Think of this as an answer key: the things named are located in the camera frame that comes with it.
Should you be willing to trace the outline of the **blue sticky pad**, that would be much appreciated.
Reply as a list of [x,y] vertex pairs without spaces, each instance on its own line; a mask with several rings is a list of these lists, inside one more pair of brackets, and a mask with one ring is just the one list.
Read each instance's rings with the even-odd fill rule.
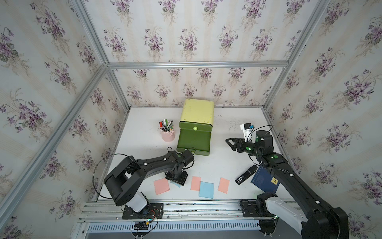
[[214,184],[209,182],[201,182],[199,196],[203,198],[213,199],[214,198]]
[[175,186],[178,187],[178,188],[181,188],[181,187],[182,187],[182,185],[180,185],[180,184],[178,184],[178,183],[176,183],[176,182],[170,181],[170,183],[173,184],[173,185],[175,185]]

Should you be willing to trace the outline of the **green drawer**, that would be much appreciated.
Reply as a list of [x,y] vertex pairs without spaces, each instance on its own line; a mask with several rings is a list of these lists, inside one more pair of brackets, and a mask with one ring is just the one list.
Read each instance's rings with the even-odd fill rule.
[[211,132],[181,129],[177,145],[178,152],[186,149],[197,155],[210,155]]
[[193,131],[204,131],[204,132],[212,132],[212,129],[213,129],[213,125],[211,125],[211,124],[189,122],[189,121],[180,121],[179,127],[180,127],[180,129],[193,130]]

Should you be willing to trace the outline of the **green top drawer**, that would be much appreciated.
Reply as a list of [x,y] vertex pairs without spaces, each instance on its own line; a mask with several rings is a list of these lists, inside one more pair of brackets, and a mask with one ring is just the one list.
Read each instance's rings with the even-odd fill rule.
[[180,129],[193,130],[193,131],[204,131],[204,132],[212,132],[212,129],[213,129],[213,125],[211,125],[211,124],[189,122],[189,121],[180,121],[179,127],[180,127]]

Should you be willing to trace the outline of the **yellow green drawer cabinet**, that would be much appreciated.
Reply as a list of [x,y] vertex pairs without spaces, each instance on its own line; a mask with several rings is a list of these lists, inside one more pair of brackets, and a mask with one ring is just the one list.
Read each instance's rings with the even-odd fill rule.
[[208,100],[186,99],[180,121],[207,123],[213,125],[214,102]]

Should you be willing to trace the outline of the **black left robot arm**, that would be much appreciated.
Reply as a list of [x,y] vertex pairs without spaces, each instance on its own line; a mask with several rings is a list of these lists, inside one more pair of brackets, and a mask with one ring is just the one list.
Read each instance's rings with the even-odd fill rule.
[[127,205],[134,212],[140,213],[149,205],[145,195],[138,191],[142,182],[164,173],[166,180],[184,186],[188,178],[186,169],[195,162],[194,153],[194,149],[181,153],[172,150],[150,159],[135,159],[126,155],[106,176],[104,184],[116,206]]

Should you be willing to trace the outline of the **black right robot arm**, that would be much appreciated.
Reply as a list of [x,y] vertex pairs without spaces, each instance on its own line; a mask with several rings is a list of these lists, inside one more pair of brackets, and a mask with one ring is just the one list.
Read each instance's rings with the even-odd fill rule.
[[301,209],[298,211],[279,202],[276,194],[263,193],[256,200],[258,214],[278,216],[304,239],[349,238],[347,213],[324,201],[293,172],[287,160],[274,151],[273,137],[268,131],[257,131],[251,140],[227,138],[225,141],[233,151],[256,157],[260,165],[284,186]]

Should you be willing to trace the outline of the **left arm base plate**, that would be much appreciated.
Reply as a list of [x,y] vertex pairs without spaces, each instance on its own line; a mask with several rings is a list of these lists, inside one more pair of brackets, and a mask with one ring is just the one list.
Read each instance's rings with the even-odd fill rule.
[[157,219],[163,218],[164,204],[163,203],[149,203],[140,212],[135,212],[132,208],[125,205],[122,219],[123,220],[133,220],[133,219]]

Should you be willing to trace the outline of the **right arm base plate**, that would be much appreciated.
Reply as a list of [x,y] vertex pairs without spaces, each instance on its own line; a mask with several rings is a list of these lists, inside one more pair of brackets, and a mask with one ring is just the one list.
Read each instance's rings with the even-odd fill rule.
[[268,212],[267,209],[260,209],[257,205],[256,200],[249,201],[246,199],[239,201],[239,206],[242,210],[243,217],[245,218],[274,218],[276,215]]

